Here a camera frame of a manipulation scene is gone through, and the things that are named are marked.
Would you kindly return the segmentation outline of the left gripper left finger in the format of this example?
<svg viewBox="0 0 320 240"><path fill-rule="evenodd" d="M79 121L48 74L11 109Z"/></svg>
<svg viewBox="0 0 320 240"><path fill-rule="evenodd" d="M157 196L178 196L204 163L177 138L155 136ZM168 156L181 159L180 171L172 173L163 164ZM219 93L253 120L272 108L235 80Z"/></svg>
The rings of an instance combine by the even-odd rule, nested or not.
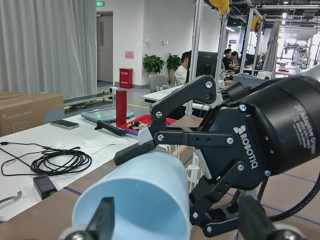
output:
<svg viewBox="0 0 320 240"><path fill-rule="evenodd" d="M111 240L115 229L115 201L104 197L85 232L85 240Z"/></svg>

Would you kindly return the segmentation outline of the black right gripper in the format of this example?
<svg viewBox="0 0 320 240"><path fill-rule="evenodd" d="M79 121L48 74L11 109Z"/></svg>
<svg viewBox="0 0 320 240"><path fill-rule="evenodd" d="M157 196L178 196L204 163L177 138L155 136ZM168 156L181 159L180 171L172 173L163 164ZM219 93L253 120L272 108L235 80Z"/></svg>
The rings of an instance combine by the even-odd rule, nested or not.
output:
<svg viewBox="0 0 320 240"><path fill-rule="evenodd" d="M189 193L189 219L206 237L238 227L237 200L265 172L281 174L320 154L320 83L288 77L204 116L199 130L233 144L202 146L201 178Z"/></svg>

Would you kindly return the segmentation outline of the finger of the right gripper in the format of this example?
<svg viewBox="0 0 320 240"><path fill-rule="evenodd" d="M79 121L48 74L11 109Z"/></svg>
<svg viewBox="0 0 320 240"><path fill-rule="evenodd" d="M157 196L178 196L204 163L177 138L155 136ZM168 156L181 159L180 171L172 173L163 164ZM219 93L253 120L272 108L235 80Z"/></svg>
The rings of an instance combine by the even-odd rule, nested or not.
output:
<svg viewBox="0 0 320 240"><path fill-rule="evenodd" d="M159 144L185 145L197 148L231 147L235 144L233 135L226 130L211 130L214 108L217 100L216 82L211 75L202 75L176 88L170 94L150 106L150 122L140 128L138 142L118 151L114 162L117 166L146 154ZM180 126L187 115L182 115L182 107L197 101L209 106L199 126Z"/></svg>

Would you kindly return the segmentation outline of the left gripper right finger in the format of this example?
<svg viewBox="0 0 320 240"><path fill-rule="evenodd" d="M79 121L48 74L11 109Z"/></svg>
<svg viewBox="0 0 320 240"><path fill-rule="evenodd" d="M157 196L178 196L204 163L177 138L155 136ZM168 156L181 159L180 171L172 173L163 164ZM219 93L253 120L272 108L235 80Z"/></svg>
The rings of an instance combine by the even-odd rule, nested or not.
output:
<svg viewBox="0 0 320 240"><path fill-rule="evenodd" d="M238 229L245 240L272 240L277 231L265 210L251 196L239 198Z"/></svg>

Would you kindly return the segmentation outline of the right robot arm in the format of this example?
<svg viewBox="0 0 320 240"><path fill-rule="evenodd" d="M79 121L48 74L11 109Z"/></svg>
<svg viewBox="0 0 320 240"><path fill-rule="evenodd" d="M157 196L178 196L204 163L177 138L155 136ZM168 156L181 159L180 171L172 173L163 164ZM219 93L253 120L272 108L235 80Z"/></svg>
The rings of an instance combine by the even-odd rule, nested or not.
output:
<svg viewBox="0 0 320 240"><path fill-rule="evenodd" d="M214 105L215 80L203 75L150 107L151 122L138 143L116 153L121 165L160 144L194 147L203 176L189 194L190 222L207 237L239 229L246 240L301 236L277 229L275 221L294 215L320 189L293 208L266 216L259 200L241 191L264 188L270 176L320 154L320 73L314 67L248 89L234 84L229 101Z"/></svg>

